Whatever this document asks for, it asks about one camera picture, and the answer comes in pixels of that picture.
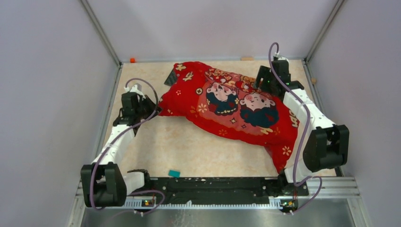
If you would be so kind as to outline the red patterned pillowcase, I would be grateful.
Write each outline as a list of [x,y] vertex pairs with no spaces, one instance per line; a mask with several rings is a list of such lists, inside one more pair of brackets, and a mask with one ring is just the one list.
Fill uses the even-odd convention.
[[255,79],[199,61],[176,63],[176,82],[159,101],[161,116],[185,117],[217,136],[265,147],[278,172],[295,150],[299,121]]

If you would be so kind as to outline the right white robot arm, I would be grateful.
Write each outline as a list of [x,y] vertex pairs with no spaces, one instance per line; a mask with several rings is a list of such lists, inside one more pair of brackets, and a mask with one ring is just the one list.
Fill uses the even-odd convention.
[[277,182],[278,191],[290,195],[296,186],[324,169],[347,163],[349,129],[327,118],[308,96],[299,81],[292,81],[289,62],[275,57],[269,67],[260,66],[254,88],[279,98],[304,126],[294,164],[284,168]]

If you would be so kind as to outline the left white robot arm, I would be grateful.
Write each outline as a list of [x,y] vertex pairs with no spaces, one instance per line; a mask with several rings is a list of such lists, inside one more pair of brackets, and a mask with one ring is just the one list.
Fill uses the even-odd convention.
[[130,193],[136,191],[139,195],[147,195],[152,188],[147,170],[123,174],[119,163],[140,124],[155,117],[160,109],[140,91],[122,94],[121,101],[122,107],[101,153],[80,171],[83,197],[89,208],[120,207]]

